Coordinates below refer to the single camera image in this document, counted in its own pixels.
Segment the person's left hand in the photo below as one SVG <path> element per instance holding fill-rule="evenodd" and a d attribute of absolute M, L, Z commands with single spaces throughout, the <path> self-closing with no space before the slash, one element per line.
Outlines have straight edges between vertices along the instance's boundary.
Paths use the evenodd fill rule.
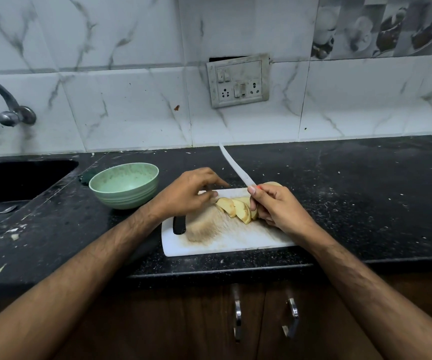
<path fill-rule="evenodd" d="M 184 216 L 191 211 L 200 209 L 210 199 L 217 197 L 217 192 L 207 191 L 199 194 L 208 184 L 229 187 L 210 168 L 189 170 L 162 190 L 146 206 L 150 213 L 164 221 L 173 216 Z"/>

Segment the switch plate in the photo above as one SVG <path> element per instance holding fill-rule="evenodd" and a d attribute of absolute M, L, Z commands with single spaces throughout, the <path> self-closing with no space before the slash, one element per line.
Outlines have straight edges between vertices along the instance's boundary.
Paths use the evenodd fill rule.
<path fill-rule="evenodd" d="M 269 100 L 268 54 L 219 60 L 206 66 L 213 108 Z M 228 78 L 225 78 L 221 82 L 219 71 L 224 71 L 225 76 L 227 71 L 230 81 L 226 82 Z"/>

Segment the hand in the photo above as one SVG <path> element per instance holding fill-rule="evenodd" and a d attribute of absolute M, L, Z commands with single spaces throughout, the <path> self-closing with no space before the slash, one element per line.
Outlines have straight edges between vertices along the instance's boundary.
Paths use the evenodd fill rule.
<path fill-rule="evenodd" d="M 225 181 L 210 168 L 189 170 L 164 188 L 156 197 L 147 203 L 150 212 L 159 220 L 173 216 L 184 216 L 200 209 L 206 202 L 218 196 L 215 191 L 199 194 L 208 184 L 229 187 Z"/>
<path fill-rule="evenodd" d="M 286 234 L 305 237 L 315 228 L 321 229 L 288 188 L 260 184 L 248 187 L 248 192 L 251 195 L 251 211 L 257 208 L 261 219 Z"/>

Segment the forearm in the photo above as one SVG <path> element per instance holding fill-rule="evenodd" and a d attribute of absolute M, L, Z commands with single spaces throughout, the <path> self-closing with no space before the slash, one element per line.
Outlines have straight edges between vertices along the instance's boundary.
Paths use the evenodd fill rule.
<path fill-rule="evenodd" d="M 158 224 L 141 207 L 6 308 L 0 314 L 0 360 L 48 358 Z"/>
<path fill-rule="evenodd" d="M 306 242 L 306 249 L 385 358 L 432 359 L 431 317 L 322 229 Z"/>

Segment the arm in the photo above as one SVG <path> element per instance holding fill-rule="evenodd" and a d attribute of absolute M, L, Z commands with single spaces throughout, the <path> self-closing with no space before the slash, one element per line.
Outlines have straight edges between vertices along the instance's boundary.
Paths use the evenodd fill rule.
<path fill-rule="evenodd" d="M 47 359 L 63 342 L 105 284 L 137 245 L 166 218 L 200 208 L 228 186 L 211 169 L 185 172 L 137 210 L 0 314 L 0 360 Z"/>
<path fill-rule="evenodd" d="M 319 227 L 286 187 L 249 187 L 256 209 L 318 261 L 384 358 L 432 359 L 432 318 L 399 294 Z"/>

